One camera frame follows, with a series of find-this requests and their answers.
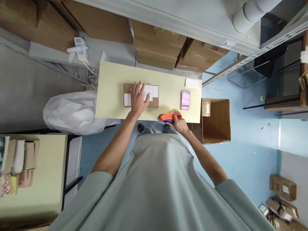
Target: stack of books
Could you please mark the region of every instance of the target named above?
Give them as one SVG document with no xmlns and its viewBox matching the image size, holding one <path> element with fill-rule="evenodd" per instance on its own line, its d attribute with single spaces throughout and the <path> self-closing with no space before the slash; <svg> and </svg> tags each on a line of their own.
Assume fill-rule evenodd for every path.
<svg viewBox="0 0 308 231">
<path fill-rule="evenodd" d="M 39 140 L 11 140 L 0 136 L 0 198 L 32 185 Z"/>
</svg>

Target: white pipe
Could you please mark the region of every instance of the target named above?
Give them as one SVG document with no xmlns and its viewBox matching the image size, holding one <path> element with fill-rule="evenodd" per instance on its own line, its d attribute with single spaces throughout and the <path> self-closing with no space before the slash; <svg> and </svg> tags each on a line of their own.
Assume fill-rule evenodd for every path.
<svg viewBox="0 0 308 231">
<path fill-rule="evenodd" d="M 246 33 L 267 12 L 282 0 L 248 0 L 233 16 L 233 26 L 240 33 Z"/>
</svg>

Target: right hand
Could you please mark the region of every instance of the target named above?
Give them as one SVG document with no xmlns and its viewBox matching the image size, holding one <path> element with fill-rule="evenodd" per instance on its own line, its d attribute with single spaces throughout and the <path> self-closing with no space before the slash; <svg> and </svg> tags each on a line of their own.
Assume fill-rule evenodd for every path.
<svg viewBox="0 0 308 231">
<path fill-rule="evenodd" d="M 184 135 L 190 131 L 187 127 L 186 121 L 183 118 L 178 118 L 176 115 L 173 115 L 173 119 L 174 119 L 174 125 L 171 123 L 166 123 L 166 124 L 172 127 L 175 131 L 177 131 L 181 135 Z"/>
</svg>

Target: floor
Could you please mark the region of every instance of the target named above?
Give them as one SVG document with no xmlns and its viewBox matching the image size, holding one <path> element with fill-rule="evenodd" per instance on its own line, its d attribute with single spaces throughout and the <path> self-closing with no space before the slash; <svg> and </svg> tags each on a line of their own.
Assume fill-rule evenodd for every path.
<svg viewBox="0 0 308 231">
<path fill-rule="evenodd" d="M 208 71 L 218 73 L 230 65 L 235 57 L 236 54 L 230 52 Z M 203 81 L 209 77 L 211 75 L 203 74 Z M 268 197 L 274 195 L 269 190 L 269 179 L 270 175 L 275 174 L 277 170 L 279 120 L 273 112 L 266 111 L 261 107 L 248 110 L 242 108 L 264 103 L 262 100 L 268 94 L 270 82 L 265 80 L 251 88 L 242 90 L 228 82 L 227 77 L 220 78 L 203 88 L 202 98 L 230 99 L 231 141 L 205 145 L 205 147 L 223 167 L 229 178 L 235 179 L 252 201 L 259 206 L 261 203 L 265 203 Z M 244 77 L 238 76 L 235 81 L 245 85 L 258 78 L 259 76 L 249 74 Z M 162 122 L 141 122 L 145 126 L 150 124 L 156 132 L 162 131 Z M 100 134 L 83 137 L 80 175 L 84 179 L 89 175 L 95 161 L 107 147 L 119 127 L 120 124 Z M 120 169 L 129 159 L 129 152 L 137 134 L 135 127 Z M 212 184 L 197 158 L 194 163 L 195 168 Z"/>
</svg>

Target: left hand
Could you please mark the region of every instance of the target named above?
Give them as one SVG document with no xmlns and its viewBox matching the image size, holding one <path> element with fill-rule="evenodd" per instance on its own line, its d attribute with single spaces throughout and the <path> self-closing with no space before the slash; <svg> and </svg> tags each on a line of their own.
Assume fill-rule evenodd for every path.
<svg viewBox="0 0 308 231">
<path fill-rule="evenodd" d="M 143 100 L 144 84 L 142 85 L 141 90 L 139 92 L 140 86 L 141 86 L 141 81 L 139 81 L 138 84 L 134 82 L 134 87 L 131 90 L 131 104 L 132 104 L 131 114 L 137 119 L 141 116 L 142 112 L 144 112 L 145 109 L 148 107 L 150 101 L 150 93 L 147 94 L 146 100 L 145 101 Z"/>
</svg>

